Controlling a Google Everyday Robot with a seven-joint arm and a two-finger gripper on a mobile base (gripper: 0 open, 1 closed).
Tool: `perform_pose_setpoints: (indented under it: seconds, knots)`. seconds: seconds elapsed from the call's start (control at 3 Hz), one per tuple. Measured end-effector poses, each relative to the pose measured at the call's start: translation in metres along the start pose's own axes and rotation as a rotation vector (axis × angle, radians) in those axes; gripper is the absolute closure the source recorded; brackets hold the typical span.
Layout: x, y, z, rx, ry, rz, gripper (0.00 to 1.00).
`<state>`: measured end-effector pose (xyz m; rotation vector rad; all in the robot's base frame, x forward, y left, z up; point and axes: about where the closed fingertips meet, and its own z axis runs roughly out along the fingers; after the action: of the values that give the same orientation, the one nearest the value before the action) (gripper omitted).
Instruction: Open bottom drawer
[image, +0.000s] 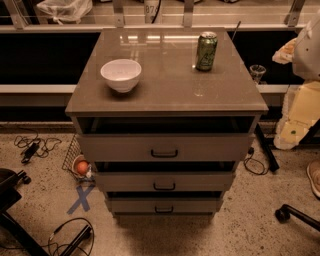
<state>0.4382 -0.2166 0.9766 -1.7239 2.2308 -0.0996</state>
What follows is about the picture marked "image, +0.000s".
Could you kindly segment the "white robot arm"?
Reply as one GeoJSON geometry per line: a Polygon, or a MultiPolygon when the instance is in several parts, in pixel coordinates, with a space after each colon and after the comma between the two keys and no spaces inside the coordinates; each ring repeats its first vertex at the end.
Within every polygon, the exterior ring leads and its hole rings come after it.
{"type": "Polygon", "coordinates": [[[275,52],[272,60],[292,63],[293,73],[304,80],[296,90],[288,90],[273,143],[289,150],[297,146],[320,119],[320,10],[298,36],[275,52]]]}

